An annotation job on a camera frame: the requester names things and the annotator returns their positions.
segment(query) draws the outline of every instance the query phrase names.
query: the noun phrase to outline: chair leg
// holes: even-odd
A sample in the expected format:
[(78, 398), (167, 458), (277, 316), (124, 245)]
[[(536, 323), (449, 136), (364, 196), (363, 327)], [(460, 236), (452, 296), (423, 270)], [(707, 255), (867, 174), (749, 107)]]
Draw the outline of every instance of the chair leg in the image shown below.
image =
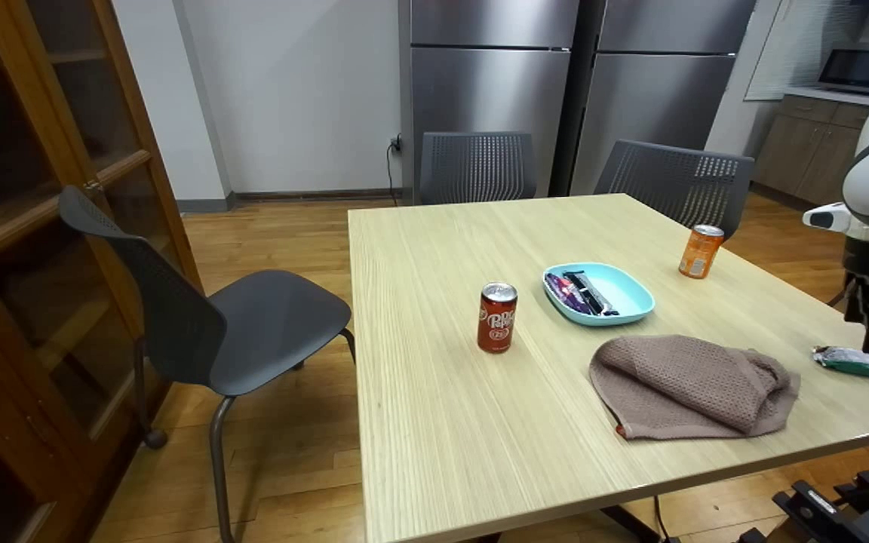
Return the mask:
[(225, 394), (211, 421), (211, 467), (213, 467), (213, 497), (218, 497), (218, 530), (224, 543), (236, 543), (228, 529), (228, 501), (225, 501), (225, 467), (224, 467), (224, 420), (236, 394)]
[(343, 336), (343, 340), (348, 340), (350, 358), (356, 362), (354, 333), (350, 333), (350, 329), (341, 329), (341, 336)]
[(144, 348), (143, 348), (143, 337), (132, 340), (132, 393), (136, 393), (136, 420), (138, 420), (143, 443), (150, 450), (163, 450), (167, 433), (156, 432), (150, 417), (144, 414)]

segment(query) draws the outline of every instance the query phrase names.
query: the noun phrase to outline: refrigerator door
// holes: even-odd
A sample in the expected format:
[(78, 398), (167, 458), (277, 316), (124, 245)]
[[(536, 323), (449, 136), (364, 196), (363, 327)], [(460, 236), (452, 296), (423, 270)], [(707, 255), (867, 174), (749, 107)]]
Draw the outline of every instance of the refrigerator door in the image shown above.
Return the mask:
[(615, 138), (703, 149), (731, 68), (727, 55), (600, 55), (571, 193), (594, 191)]
[(571, 47), (579, 0), (413, 0), (413, 44)]
[(600, 51), (736, 51), (753, 0), (606, 0)]
[(528, 133), (536, 193), (548, 193), (562, 94), (566, 78), (565, 51), (513, 47), (413, 47), (413, 125), (405, 138), (413, 177), (425, 133)]

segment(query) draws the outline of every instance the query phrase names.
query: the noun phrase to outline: chair backrest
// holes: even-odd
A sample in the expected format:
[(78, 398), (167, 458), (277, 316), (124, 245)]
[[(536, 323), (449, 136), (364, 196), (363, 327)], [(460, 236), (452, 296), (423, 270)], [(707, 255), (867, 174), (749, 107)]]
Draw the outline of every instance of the chair backrest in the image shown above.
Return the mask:
[(528, 133), (423, 133), (419, 203), (530, 198)]
[(715, 222), (731, 238), (752, 171), (752, 157), (619, 138), (594, 193), (626, 193), (685, 227)]
[(225, 336), (224, 315), (144, 238), (124, 231), (81, 191), (59, 193), (67, 227), (103, 238), (125, 266), (144, 316), (144, 352), (167, 379), (209, 384)]

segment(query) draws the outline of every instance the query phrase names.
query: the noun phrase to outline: red can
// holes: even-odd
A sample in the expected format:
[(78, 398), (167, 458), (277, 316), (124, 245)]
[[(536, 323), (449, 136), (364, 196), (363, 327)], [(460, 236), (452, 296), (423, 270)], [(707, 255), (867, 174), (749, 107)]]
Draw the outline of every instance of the red can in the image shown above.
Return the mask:
[(520, 293), (511, 282), (488, 282), (475, 319), (475, 348), (505, 352), (513, 348)]
[(680, 270), (689, 278), (707, 278), (721, 240), (724, 228), (697, 222), (685, 240)]

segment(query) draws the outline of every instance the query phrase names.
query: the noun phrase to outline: table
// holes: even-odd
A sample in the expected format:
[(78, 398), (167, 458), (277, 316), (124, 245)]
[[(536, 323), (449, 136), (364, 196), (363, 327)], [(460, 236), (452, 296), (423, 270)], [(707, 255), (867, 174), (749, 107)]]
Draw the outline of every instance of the table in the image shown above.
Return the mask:
[[(869, 443), (869, 379), (818, 369), (860, 327), (721, 249), (675, 270), (689, 228), (626, 196), (350, 210), (356, 393), (367, 540), (465, 540)], [(579, 329), (542, 296), (558, 262), (610, 262), (653, 293), (624, 329)], [(500, 355), (472, 344), (479, 288), (520, 288)], [(783, 432), (626, 443), (587, 387), (615, 336), (753, 348), (798, 373)]]

